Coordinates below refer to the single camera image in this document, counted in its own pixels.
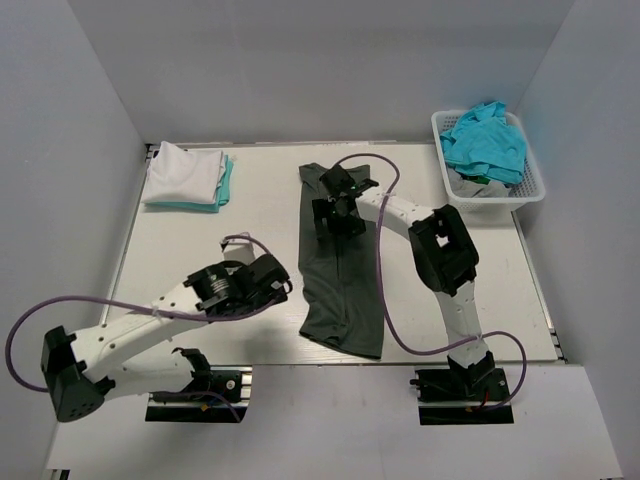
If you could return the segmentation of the dark grey t-shirt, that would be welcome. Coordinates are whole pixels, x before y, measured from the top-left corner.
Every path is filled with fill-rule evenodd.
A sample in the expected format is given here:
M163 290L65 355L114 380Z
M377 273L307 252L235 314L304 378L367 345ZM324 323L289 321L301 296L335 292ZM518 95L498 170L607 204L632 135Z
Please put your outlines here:
M327 196L320 176L326 168L299 167L298 268L309 310L299 334L333 350L379 360L384 340L384 315L376 283L375 224L363 234L318 240L312 201Z

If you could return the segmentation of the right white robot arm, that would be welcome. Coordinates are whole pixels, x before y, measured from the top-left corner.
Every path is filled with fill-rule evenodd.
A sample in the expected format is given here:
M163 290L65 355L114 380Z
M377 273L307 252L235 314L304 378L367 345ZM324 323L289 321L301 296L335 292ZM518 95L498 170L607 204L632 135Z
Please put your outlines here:
M458 210L447 204L431 209L371 187L314 199L312 211L317 236L353 238L364 232L366 221L375 224L375 273L384 319L396 343L414 356L447 355L453 390L472 399L484 391L495 361L479 322L475 304L479 254ZM419 279L434 293L448 344L420 351L401 340L384 296L381 234L388 229L406 239Z

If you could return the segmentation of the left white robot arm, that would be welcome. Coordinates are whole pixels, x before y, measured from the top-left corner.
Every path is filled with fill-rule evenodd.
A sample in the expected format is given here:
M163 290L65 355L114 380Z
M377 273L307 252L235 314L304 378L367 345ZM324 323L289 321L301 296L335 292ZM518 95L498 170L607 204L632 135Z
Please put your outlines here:
M271 254L249 264L224 260L186 277L150 305L125 305L125 314L102 326L44 336L41 369L56 418L80 420L106 401L150 393L162 402L232 406L240 382L212 370L196 348L173 347L155 359L150 350L212 323L250 318L286 301L289 273Z

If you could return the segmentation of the folded teal t-shirt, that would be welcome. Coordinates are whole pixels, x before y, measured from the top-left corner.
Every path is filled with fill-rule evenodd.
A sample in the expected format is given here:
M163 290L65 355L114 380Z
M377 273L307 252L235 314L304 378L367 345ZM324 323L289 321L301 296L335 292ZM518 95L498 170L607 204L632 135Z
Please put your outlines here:
M155 203L155 204L145 204L151 205L154 207L163 207L163 208L173 208L173 209L182 209L182 210L190 210L190 211L198 211L205 213L218 213L220 208L225 206L230 201L230 180L231 174L233 172L234 163L231 158L224 153L224 173L221 175L221 179L218 184L218 188L216 190L216 196L213 204L205 204L199 205L194 203Z

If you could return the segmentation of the crumpled grey t-shirt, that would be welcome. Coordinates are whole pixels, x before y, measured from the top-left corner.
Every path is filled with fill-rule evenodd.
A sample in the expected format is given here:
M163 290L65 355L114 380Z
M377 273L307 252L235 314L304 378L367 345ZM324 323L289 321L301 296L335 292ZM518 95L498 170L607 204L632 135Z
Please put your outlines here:
M467 178L452 170L447 169L450 188L458 197L462 198L505 198L509 196L511 189L495 180L487 180L482 177Z

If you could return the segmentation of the folded white t-shirt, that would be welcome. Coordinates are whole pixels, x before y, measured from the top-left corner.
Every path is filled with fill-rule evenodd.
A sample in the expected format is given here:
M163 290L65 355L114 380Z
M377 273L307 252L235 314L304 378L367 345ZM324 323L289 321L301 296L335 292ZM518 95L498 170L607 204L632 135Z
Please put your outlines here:
M163 141L149 162L141 200L145 204L213 204L223 173L222 150L185 150Z

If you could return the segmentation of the green garment in basket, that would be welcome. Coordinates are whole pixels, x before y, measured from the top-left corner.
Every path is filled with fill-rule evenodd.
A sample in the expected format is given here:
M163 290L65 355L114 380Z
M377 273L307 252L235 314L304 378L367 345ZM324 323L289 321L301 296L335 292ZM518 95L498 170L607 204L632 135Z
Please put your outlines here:
M460 174L462 178L469 180L469 181L474 181L474 182L488 182L489 179L483 175L467 175L467 174Z

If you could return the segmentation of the crumpled turquoise t-shirt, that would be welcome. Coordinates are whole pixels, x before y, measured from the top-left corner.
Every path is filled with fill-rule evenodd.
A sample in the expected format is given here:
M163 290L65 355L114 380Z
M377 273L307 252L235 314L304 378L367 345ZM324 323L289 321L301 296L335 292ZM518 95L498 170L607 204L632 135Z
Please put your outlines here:
M523 180L526 143L506 122L500 101L477 104L439 135L445 163L459 174L483 175L507 186Z

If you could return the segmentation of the white plastic basket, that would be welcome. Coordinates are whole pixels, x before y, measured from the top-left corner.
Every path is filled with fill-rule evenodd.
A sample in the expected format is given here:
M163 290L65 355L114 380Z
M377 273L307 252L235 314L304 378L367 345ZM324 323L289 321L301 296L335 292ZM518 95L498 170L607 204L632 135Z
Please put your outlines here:
M535 155L529 147L528 139L526 138L526 134L520 120L511 112L505 113L506 122L508 125L514 126L520 131L525 139L527 147L523 180L519 184L510 187L507 196L464 197L458 194L459 190L453 188L454 184L452 183L452 177L445 163L439 135L446 129L453 127L464 113L464 110L444 110L436 111L431 116L431 126L436 142L437 158L443 178L444 189L449 202L459 210L479 212L486 211L494 206L500 206L507 208L510 211L515 211L528 203L535 203L543 200L546 194L546 189L544 187L544 182L542 180Z

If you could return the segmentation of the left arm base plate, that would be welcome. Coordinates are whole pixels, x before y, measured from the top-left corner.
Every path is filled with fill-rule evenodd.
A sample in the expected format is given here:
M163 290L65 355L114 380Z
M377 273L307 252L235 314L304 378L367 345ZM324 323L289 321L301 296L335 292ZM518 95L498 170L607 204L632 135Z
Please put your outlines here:
M252 387L251 367L212 367L201 389L185 393L152 393L145 421L160 423L236 424L247 412Z

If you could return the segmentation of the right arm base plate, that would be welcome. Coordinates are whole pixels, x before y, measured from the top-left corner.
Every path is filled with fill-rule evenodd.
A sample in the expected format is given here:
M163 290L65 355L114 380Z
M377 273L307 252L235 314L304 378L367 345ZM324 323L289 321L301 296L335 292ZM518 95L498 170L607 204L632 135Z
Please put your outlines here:
M420 369L409 384L416 390L421 426L507 425L514 423L505 372L495 369L467 391L448 369Z

